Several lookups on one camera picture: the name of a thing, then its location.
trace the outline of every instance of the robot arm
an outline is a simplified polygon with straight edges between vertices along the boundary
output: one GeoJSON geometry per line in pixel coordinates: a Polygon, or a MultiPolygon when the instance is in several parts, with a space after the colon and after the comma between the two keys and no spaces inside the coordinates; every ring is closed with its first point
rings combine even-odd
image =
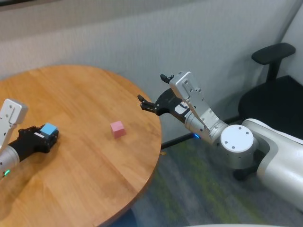
{"type": "Polygon", "coordinates": [[[19,162],[35,152],[48,153],[57,142],[59,131],[51,124],[20,129],[18,138],[9,144],[13,130],[26,116],[27,106],[6,99],[0,110],[0,173],[5,177],[19,162]]]}
{"type": "Polygon", "coordinates": [[[233,169],[257,166],[257,176],[269,189],[303,210],[303,141],[247,119],[227,125],[211,110],[191,72],[161,79],[170,85],[155,104],[138,96],[143,110],[171,113],[201,139],[219,145],[233,169]],[[255,154],[261,152],[261,159],[255,154]]]}

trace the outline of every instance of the wooden table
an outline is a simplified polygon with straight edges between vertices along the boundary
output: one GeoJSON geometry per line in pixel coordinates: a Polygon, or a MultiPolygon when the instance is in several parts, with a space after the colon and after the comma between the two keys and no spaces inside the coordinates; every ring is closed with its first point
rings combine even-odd
{"type": "MultiPolygon", "coordinates": [[[[29,107],[19,128],[46,122],[60,131],[49,154],[34,154],[0,182],[1,227],[92,227],[118,218],[157,165],[159,118],[142,111],[127,79],[87,66],[31,70],[0,82],[0,105],[29,107]],[[127,134],[114,139],[110,123],[127,134]]],[[[12,140],[18,135],[15,130],[12,140]]]]}

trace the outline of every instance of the round joint cap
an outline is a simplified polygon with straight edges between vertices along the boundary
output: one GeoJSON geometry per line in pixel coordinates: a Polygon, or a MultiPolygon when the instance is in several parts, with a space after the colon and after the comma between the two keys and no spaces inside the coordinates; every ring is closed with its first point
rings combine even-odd
{"type": "Polygon", "coordinates": [[[243,125],[231,125],[225,128],[221,134],[222,146],[234,153],[241,153],[251,148],[254,142],[252,132],[243,125]]]}

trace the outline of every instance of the gray wall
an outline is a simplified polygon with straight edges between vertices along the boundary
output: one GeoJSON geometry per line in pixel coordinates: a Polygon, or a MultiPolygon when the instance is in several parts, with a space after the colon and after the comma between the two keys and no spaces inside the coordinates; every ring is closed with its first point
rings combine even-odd
{"type": "Polygon", "coordinates": [[[294,55],[282,61],[279,76],[288,74],[303,84],[303,7],[296,14],[283,38],[283,42],[290,43],[297,50],[294,55]]]}
{"type": "MultiPolygon", "coordinates": [[[[297,0],[55,0],[0,8],[0,77],[87,64],[130,79],[155,100],[161,73],[190,70],[226,119],[262,68],[255,50],[279,41],[297,0]]],[[[163,141],[187,133],[162,118],[163,141]]]]}

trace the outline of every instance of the gray carpet floor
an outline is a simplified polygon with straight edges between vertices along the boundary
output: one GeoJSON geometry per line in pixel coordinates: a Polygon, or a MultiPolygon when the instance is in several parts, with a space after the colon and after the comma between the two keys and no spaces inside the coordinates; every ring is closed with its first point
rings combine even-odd
{"type": "Polygon", "coordinates": [[[220,154],[199,139],[163,150],[143,196],[112,227],[245,223],[302,227],[303,214],[255,175],[236,181],[220,154]]]}

